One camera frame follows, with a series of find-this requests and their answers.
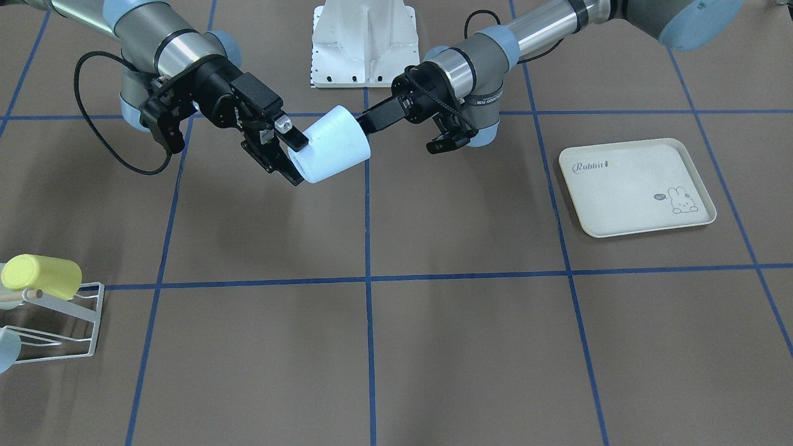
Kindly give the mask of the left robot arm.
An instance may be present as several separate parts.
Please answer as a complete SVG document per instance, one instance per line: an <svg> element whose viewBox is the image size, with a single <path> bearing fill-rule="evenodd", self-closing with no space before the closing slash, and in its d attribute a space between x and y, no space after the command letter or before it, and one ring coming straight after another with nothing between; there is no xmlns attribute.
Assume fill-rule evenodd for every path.
<svg viewBox="0 0 793 446"><path fill-rule="evenodd" d="M506 24L435 47L394 78L391 96L357 118L365 135L405 120L433 120L439 135L431 154L483 147L497 135L507 73L547 55L587 26L623 19L675 51L702 47L721 33L741 1L549 1Z"/></svg>

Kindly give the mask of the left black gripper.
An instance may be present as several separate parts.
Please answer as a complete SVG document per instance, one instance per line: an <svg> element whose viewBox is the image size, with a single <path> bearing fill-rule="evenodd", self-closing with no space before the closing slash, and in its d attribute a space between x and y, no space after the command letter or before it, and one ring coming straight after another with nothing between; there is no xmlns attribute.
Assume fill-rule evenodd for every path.
<svg viewBox="0 0 793 446"><path fill-rule="evenodd" d="M478 132L452 93L449 79L434 63L404 68L392 81L392 96L355 118L368 136L401 120L420 124L432 119L441 135L427 142L432 155L456 151L468 145Z"/></svg>

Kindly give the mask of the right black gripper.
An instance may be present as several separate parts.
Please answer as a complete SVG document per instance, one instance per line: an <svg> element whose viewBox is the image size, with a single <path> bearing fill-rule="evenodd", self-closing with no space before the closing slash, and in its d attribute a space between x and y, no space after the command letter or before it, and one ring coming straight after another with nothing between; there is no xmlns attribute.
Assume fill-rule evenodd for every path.
<svg viewBox="0 0 793 446"><path fill-rule="evenodd" d="M225 56L199 59L154 87L147 99L153 95L192 104L195 113L200 112L215 127L239 131L245 152L267 172L280 173L294 186L305 181L278 138L294 152L306 147L309 139L284 114L280 96Z"/></svg>

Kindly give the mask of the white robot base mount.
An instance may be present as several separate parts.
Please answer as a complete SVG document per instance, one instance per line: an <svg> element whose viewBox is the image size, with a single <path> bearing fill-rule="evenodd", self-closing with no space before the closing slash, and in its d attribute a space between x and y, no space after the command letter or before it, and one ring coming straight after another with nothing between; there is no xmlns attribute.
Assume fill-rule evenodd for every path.
<svg viewBox="0 0 793 446"><path fill-rule="evenodd" d="M312 19L314 88L391 87L420 63L416 11L403 1L326 1Z"/></svg>

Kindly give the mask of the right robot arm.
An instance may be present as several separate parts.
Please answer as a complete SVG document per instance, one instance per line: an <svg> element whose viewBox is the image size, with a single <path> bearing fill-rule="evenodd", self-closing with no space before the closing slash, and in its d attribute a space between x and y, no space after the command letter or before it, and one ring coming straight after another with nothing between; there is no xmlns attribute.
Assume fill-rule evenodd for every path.
<svg viewBox="0 0 793 446"><path fill-rule="evenodd" d="M267 172L292 185L303 176L281 149L308 144L283 111L283 99L240 68L240 48L227 33L201 33L167 1L27 1L26 6L61 17L116 40L119 56L91 51L73 74L77 107L92 131L96 126L80 93L83 65L105 57L122 65L121 112L129 125L150 133L166 152L162 166L186 147L180 125L200 112L219 129L236 129L241 146Z"/></svg>

